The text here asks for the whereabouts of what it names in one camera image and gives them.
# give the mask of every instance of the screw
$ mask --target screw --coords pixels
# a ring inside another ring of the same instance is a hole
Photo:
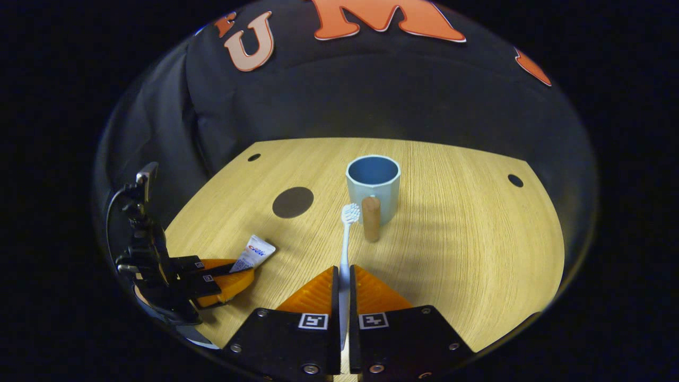
[[[371,373],[377,374],[377,373],[379,373],[379,372],[383,372],[383,371],[384,371],[384,366],[382,366],[382,365],[380,365],[380,364],[374,364],[373,366],[370,366],[370,369],[369,369],[369,370],[370,370]]]
[[[302,369],[307,374],[318,374],[318,366],[316,365],[304,365]]]

